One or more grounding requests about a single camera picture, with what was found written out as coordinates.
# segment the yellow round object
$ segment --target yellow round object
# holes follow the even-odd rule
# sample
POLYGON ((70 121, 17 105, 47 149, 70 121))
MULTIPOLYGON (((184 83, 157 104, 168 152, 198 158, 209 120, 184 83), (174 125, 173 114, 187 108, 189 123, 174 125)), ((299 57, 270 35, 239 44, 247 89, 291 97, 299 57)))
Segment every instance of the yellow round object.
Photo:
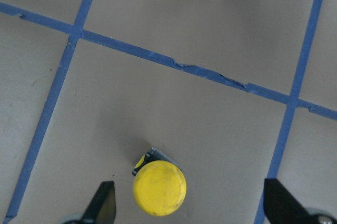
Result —
POLYGON ((155 216, 169 215, 185 199, 186 180, 179 168, 170 162, 149 162, 137 173, 133 194, 145 212, 155 216))

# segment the metal screw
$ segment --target metal screw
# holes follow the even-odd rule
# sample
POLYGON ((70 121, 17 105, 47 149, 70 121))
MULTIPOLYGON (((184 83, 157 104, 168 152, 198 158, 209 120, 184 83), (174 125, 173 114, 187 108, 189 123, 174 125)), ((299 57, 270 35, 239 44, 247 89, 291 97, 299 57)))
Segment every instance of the metal screw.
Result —
POLYGON ((327 216, 319 216, 318 221, 320 224, 332 224, 332 219, 327 216))

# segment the concrete floor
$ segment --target concrete floor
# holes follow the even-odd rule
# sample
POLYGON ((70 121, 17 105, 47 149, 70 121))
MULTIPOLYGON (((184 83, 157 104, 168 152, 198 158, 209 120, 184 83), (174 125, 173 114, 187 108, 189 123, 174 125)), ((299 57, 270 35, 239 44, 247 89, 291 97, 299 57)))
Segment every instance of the concrete floor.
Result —
MULTIPOLYGON (((84 28, 289 94, 313 0, 94 0, 84 28)), ((81 0, 0 0, 73 23, 81 0)), ((324 0, 300 98, 337 109, 336 0, 324 0)), ((0 218, 67 35, 0 13, 0 218)), ((115 223, 253 223, 286 106, 81 40, 19 213, 57 223, 116 184, 115 223), (170 216, 135 204, 131 171, 152 145, 183 167, 170 216)), ((337 216, 337 122, 297 109, 279 179, 337 216)))

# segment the yellow disc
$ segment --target yellow disc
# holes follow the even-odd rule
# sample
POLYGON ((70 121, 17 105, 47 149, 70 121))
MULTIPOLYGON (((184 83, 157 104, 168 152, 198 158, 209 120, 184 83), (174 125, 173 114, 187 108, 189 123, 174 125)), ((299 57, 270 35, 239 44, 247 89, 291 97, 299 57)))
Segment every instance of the yellow disc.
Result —
POLYGON ((145 212, 164 216, 177 210, 186 195, 186 180, 179 168, 167 161, 153 161, 136 175, 133 195, 145 212))

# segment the black and yellow object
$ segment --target black and yellow object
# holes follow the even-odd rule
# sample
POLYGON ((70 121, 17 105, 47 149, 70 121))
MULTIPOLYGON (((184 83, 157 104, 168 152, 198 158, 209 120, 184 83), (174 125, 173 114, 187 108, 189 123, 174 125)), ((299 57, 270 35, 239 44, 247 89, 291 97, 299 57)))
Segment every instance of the black and yellow object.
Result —
POLYGON ((165 216, 182 205, 187 189, 185 177, 177 163, 162 151, 153 147, 132 173, 134 198, 145 212, 165 216))

